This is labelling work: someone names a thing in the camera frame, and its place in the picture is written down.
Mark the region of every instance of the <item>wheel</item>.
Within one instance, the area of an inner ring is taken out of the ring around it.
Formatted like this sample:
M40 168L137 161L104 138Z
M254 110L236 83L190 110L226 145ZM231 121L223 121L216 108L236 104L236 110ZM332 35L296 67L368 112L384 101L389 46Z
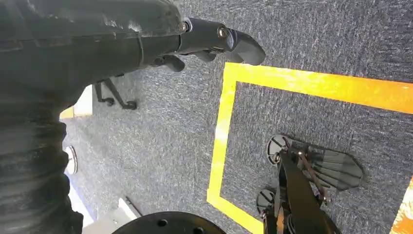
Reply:
M262 212L269 206L274 204L275 193L268 189L261 190L257 195L256 205L257 211L261 215Z
M115 100L111 97L103 99L104 102L106 102L107 106L113 106L115 104Z
M136 103L136 101L127 101L126 107L124 107L123 109L136 110L137 107L138 107L138 104Z
M273 136L267 146L267 159L268 161L276 166L280 163L280 151L286 147L285 140L282 138L282 135Z

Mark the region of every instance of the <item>black round base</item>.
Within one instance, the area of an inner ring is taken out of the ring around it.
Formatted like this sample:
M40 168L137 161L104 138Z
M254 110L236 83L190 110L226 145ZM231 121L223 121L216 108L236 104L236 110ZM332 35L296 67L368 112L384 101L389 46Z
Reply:
M214 223L194 214L160 212L137 218L113 234L225 234Z

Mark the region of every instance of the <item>chair leg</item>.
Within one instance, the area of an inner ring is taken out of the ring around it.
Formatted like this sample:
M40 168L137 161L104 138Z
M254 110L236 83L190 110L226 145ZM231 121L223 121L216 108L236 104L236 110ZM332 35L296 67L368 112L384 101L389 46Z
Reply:
M106 87L108 87L109 91L113 94L116 101L119 102L119 104L122 106L122 109L136 110L136 107L137 107L136 101L127 101L126 103L124 103L122 100L122 97L117 91L115 85L112 83L111 79L106 79L103 81L103 83L106 85Z
M96 96L98 102L106 102L108 106L113 106L115 104L115 100L111 97L102 98L102 84L101 82L96 83L93 85L94 89L96 90Z

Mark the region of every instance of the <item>bolt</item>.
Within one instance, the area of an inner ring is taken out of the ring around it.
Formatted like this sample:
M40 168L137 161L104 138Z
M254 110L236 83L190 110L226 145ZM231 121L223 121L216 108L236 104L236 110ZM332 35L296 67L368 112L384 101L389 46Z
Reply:
M228 30L225 27L218 28L218 37L219 38L226 38L228 37Z

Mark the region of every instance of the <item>yellow tape line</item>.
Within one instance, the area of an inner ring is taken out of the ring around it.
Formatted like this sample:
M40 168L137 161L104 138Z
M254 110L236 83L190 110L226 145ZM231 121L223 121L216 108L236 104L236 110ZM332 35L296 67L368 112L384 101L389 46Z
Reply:
M60 113L60 119L73 118L74 116L75 116L75 112L74 112L73 106L67 108L66 110L62 111L62 113Z
M206 200L253 234L263 233L263 223L220 196L238 81L413 114L413 84L226 63Z
M227 63L237 81L413 114L413 84Z
M390 234L413 233L413 177L404 194L399 212L396 215Z

